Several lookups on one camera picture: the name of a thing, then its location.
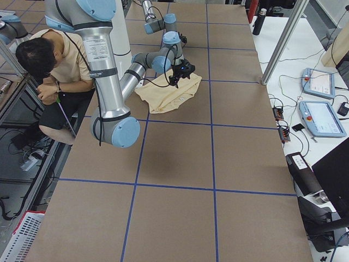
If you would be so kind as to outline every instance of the tablet device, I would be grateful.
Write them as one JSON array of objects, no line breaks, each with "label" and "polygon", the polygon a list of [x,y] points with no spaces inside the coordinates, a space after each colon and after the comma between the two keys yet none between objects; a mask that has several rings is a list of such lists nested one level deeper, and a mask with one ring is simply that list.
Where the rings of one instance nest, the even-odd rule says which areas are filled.
[{"label": "tablet device", "polygon": [[302,75],[303,92],[333,99],[335,97],[333,73],[306,68]]},{"label": "tablet device", "polygon": [[313,136],[342,138],[347,135],[329,102],[301,101],[299,111],[307,129]]}]

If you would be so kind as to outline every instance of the beige t-shirt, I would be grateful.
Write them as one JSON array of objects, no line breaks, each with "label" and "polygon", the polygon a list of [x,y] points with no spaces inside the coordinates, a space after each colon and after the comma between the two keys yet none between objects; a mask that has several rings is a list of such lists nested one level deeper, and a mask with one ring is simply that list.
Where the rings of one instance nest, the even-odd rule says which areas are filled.
[{"label": "beige t-shirt", "polygon": [[[59,33],[64,40],[63,59],[57,68],[54,68],[51,75],[62,83],[71,83],[80,80],[90,80],[89,71],[76,46],[69,40],[69,38],[61,31],[53,29],[41,30],[31,37],[39,38],[47,31],[52,30]],[[85,48],[83,46],[82,38],[78,34],[67,33],[67,35],[76,43],[81,53],[86,58]]]}]

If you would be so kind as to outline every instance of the man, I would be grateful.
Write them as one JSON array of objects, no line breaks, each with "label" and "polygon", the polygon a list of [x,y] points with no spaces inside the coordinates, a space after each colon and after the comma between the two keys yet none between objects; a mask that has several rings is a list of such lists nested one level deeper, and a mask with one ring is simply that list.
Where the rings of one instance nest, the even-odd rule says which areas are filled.
[{"label": "man", "polygon": [[74,137],[65,127],[67,121],[56,100],[59,97],[68,119],[78,112],[79,125],[94,89],[77,49],[86,57],[82,39],[77,34],[67,35],[53,29],[42,30],[17,47],[16,57],[33,77],[43,80],[37,88],[38,97],[46,105],[39,120],[40,130],[54,140],[72,145]]}]

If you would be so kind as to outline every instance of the wristwatch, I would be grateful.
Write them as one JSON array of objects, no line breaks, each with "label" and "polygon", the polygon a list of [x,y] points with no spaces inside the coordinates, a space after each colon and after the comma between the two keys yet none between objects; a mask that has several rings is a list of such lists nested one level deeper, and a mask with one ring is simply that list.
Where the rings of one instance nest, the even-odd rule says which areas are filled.
[{"label": "wristwatch", "polygon": [[59,93],[61,90],[61,87],[59,86],[59,81],[56,81],[56,86],[57,86],[57,93]]}]

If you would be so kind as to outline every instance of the red cylinder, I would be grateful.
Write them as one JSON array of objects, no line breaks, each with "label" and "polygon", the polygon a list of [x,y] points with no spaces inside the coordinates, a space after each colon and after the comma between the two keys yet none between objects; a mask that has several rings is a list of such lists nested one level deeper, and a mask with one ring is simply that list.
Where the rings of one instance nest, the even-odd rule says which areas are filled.
[{"label": "red cylinder", "polygon": [[259,3],[259,0],[252,0],[252,2],[250,4],[250,9],[249,9],[249,12],[247,14],[247,18],[249,20],[249,23],[252,22],[252,19],[253,19],[254,15],[256,14],[258,3]]}]

